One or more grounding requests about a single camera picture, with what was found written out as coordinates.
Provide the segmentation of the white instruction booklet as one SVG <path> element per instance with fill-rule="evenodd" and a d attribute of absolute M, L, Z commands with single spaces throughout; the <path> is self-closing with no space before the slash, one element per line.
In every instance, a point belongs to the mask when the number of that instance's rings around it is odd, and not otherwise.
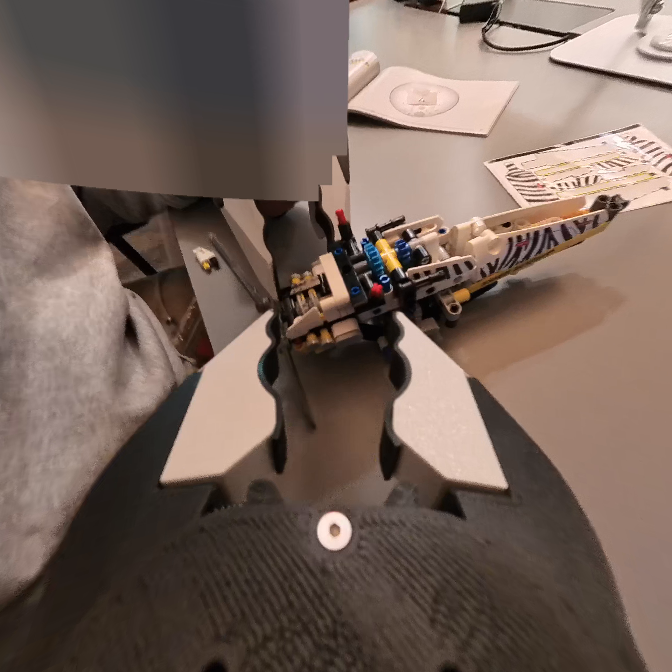
<path fill-rule="evenodd" d="M 382 69 L 373 52 L 348 62 L 348 113 L 396 128 L 487 137 L 515 95 L 509 80 L 455 80 L 406 66 Z"/>

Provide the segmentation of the black power adapter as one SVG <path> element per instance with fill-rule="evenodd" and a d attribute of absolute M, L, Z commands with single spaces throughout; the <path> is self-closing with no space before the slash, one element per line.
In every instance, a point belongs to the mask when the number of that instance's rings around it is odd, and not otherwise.
<path fill-rule="evenodd" d="M 458 8 L 461 24 L 488 23 L 496 20 L 503 1 L 462 1 Z"/>

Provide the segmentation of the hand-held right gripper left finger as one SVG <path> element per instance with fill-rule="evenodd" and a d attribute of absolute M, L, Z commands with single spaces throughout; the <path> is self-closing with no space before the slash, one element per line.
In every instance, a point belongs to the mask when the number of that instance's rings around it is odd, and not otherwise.
<path fill-rule="evenodd" d="M 252 483 L 283 473 L 278 343 L 278 315 L 268 310 L 202 368 L 161 486 L 212 485 L 225 503 L 242 503 Z"/>

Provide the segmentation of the white flat stand base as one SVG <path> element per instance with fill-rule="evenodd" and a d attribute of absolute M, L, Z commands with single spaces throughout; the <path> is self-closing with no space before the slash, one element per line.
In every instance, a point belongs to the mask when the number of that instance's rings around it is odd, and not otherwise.
<path fill-rule="evenodd" d="M 610 20 L 550 53 L 550 61 L 567 67 L 671 87 L 671 61 L 641 55 L 636 45 L 647 34 L 671 32 L 664 1 L 642 1 L 637 15 Z"/>

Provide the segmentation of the zebra-print sticker sheet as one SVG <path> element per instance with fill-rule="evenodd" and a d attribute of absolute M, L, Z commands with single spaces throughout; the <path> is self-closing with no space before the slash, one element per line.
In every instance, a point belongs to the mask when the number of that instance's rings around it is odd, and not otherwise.
<path fill-rule="evenodd" d="M 619 195 L 627 209 L 671 202 L 671 146 L 641 124 L 484 162 L 521 207 Z"/>

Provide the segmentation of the zebra-striped lego helicopter model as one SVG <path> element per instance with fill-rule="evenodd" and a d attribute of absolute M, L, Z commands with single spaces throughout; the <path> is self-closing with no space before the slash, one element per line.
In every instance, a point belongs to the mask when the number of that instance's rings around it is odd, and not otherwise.
<path fill-rule="evenodd" d="M 257 310 L 275 310 L 290 349 L 321 352 L 358 340 L 383 341 L 390 315 L 406 315 L 425 333 L 454 325 L 463 305 L 549 256 L 604 231 L 629 201 L 619 195 L 574 197 L 474 217 L 448 227 L 441 216 L 376 224 L 357 239 L 337 210 L 340 239 L 270 297 L 252 283 L 214 234 L 219 258 Z"/>

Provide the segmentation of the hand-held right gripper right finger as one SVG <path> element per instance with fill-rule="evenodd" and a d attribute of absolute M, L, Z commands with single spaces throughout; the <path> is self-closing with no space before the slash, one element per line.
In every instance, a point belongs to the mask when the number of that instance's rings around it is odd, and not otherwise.
<path fill-rule="evenodd" d="M 394 390 L 379 449 L 384 480 L 412 487 L 424 507 L 459 491 L 507 494 L 464 370 L 404 314 L 391 316 L 386 338 Z"/>

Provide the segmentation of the white round puck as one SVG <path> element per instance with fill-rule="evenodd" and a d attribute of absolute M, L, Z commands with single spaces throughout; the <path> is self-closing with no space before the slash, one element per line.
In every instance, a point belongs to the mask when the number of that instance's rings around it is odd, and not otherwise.
<path fill-rule="evenodd" d="M 671 61 L 671 32 L 647 34 L 638 42 L 636 49 L 646 57 Z"/>

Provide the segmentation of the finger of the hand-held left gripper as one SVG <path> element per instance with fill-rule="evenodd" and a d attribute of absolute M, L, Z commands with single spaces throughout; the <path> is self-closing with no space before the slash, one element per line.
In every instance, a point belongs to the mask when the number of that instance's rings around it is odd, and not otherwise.
<path fill-rule="evenodd" d="M 265 242 L 265 219 L 253 200 L 224 198 L 222 214 L 261 287 L 277 297 L 275 268 Z"/>
<path fill-rule="evenodd" d="M 336 210 L 342 210 L 351 221 L 351 189 L 348 156 L 333 156 L 331 182 L 318 185 L 316 201 L 308 203 L 310 221 L 327 249 L 340 239 Z"/>

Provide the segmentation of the person's grey hoodie torso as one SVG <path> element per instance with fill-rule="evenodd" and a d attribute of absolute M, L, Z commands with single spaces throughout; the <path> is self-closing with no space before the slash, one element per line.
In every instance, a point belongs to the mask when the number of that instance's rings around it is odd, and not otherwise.
<path fill-rule="evenodd" d="M 71 186 L 1 178 L 1 606 L 193 371 Z"/>

